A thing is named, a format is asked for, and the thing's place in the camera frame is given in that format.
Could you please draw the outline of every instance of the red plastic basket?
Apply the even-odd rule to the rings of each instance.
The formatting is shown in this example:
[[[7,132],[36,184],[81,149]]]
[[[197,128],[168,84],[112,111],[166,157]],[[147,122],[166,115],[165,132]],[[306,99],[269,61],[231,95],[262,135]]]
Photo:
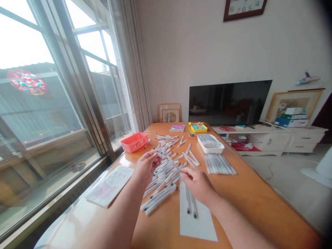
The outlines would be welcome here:
[[[139,132],[121,141],[122,149],[133,153],[148,142],[148,134]]]

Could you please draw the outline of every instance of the hand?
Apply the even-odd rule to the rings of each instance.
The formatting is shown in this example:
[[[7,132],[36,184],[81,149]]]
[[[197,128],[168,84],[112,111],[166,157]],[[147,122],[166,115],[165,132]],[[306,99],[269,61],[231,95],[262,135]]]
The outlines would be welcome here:
[[[146,187],[151,183],[153,172],[160,165],[162,158],[157,151],[146,152],[138,161],[132,177],[144,182]]]
[[[181,169],[181,178],[190,189],[194,197],[203,205],[209,207],[209,203],[218,196],[208,176],[201,170],[186,167]]]

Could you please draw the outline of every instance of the television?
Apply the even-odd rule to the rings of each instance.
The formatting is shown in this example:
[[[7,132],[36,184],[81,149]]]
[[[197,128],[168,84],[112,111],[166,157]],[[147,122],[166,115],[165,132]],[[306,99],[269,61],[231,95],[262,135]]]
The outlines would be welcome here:
[[[258,124],[272,80],[191,86],[189,122]]]

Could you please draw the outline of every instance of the sky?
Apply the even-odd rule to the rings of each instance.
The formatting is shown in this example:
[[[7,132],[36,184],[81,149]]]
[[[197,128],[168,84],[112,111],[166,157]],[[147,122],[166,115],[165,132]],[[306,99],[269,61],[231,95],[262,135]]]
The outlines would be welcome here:
[[[95,24],[71,0],[66,0],[66,4],[75,28]],[[36,24],[26,0],[0,0],[0,6]],[[0,34],[2,34],[0,39],[0,69],[44,62],[54,63],[45,40],[39,31],[2,14],[0,14],[0,24]],[[102,32],[110,62],[116,65],[111,37],[105,31]],[[78,35],[78,40],[83,49],[106,60],[98,31]],[[87,57],[87,61],[91,71],[103,71],[103,63],[89,57]]]

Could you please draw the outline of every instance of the curtain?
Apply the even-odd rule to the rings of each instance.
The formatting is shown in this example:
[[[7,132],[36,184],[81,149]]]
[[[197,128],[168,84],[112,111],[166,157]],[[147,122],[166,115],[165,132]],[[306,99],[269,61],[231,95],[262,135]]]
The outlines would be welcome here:
[[[108,0],[139,131],[151,123],[151,109],[135,0]]]

